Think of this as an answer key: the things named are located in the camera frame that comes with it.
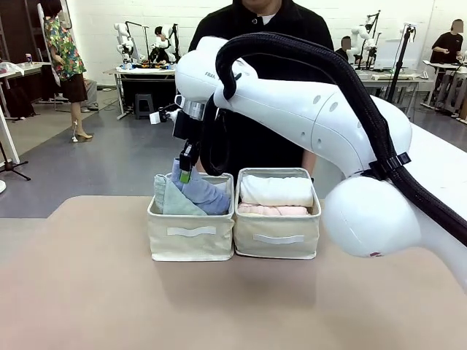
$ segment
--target metal pole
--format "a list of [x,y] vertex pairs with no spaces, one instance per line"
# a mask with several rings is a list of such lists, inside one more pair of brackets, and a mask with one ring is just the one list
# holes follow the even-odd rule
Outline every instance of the metal pole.
[[395,93],[395,87],[397,85],[397,81],[399,79],[399,74],[401,73],[402,66],[404,64],[404,55],[406,54],[407,44],[409,43],[410,35],[413,33],[413,27],[407,27],[406,33],[404,35],[404,43],[402,44],[401,54],[399,55],[399,61],[395,66],[394,78],[393,82],[391,83],[391,88],[389,90],[389,95],[387,96],[387,101],[392,103]]

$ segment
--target folded blue cloth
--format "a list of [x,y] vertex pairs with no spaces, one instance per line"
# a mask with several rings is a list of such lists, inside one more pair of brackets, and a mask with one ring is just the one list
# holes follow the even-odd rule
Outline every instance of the folded blue cloth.
[[228,211],[231,205],[230,195],[202,179],[196,168],[191,171],[191,178],[187,184],[181,183],[181,174],[180,161],[176,159],[172,168],[171,180],[185,197],[202,211],[208,215],[224,215]]

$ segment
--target folded white towel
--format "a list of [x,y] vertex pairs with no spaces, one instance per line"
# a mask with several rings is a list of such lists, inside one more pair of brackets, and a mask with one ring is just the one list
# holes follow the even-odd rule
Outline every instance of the folded white towel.
[[240,184],[243,203],[260,206],[313,207],[313,183],[301,177],[260,178],[247,175]]

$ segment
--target folded towel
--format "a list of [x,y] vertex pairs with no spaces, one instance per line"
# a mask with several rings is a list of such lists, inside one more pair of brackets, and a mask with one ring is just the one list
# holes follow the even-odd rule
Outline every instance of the folded towel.
[[165,215],[207,215],[186,198],[177,186],[164,175],[155,176],[154,194],[155,207],[158,213]]
[[172,168],[171,180],[177,188],[197,207],[208,215],[224,215],[231,205],[231,197],[225,191],[201,178],[193,168],[191,178],[187,184],[180,181],[180,161],[176,159]]
[[246,175],[240,184],[243,203],[261,206],[313,207],[313,183],[301,177],[260,178]]
[[267,217],[302,217],[309,215],[304,206],[256,206],[246,203],[240,203],[238,212]]

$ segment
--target white wall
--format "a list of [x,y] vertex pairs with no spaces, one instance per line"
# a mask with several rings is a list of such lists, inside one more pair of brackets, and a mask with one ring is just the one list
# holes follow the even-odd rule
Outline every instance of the white wall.
[[[462,5],[462,1],[456,7],[446,0],[360,0],[357,6],[348,0],[296,2],[325,18],[336,48],[341,38],[350,34],[350,28],[363,24],[366,15],[376,13],[378,9],[382,11],[378,25],[378,31],[383,32],[382,39],[400,37],[399,30],[404,21],[419,23],[417,37],[425,43],[423,58],[429,58],[431,45],[440,34],[449,30],[454,19],[467,20],[467,6]],[[177,23],[181,51],[186,53],[199,21],[208,13],[230,4],[231,0],[68,0],[68,3],[88,77],[100,84],[111,85],[113,78],[102,72],[121,62],[116,50],[114,23],[130,20],[148,25],[151,27],[150,40],[154,37],[154,27]],[[138,28],[131,28],[131,31],[138,48],[145,54],[142,31]]]

